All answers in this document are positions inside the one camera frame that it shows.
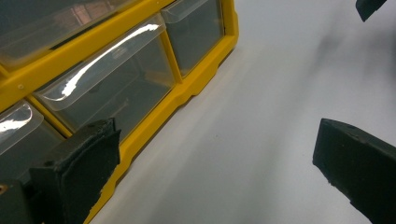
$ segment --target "black object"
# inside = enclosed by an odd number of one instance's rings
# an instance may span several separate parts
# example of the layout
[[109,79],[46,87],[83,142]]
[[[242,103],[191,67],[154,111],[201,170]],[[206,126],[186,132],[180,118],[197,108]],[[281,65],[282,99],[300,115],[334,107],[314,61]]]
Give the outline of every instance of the black object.
[[396,223],[396,148],[339,121],[320,123],[313,163],[373,223]]
[[83,223],[120,163],[114,119],[85,126],[30,168],[31,182],[0,180],[0,224]]
[[387,0],[358,0],[356,2],[356,9],[363,21],[369,19],[371,15],[379,10]]

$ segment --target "gray table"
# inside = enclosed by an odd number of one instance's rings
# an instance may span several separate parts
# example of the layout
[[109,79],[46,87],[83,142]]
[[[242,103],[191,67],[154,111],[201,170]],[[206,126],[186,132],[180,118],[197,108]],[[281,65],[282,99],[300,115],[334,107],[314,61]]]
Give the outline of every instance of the gray table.
[[99,223],[370,223],[312,154],[321,118],[396,145],[396,1],[235,0],[240,41],[132,164]]

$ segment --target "small parts organizer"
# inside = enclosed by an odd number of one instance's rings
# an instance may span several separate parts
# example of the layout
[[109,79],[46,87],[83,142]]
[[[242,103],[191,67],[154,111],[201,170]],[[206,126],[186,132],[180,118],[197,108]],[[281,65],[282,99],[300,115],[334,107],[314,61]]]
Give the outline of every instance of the small parts organizer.
[[120,164],[85,222],[238,39],[233,0],[4,1],[0,20],[0,179],[26,183],[90,122],[121,130]]

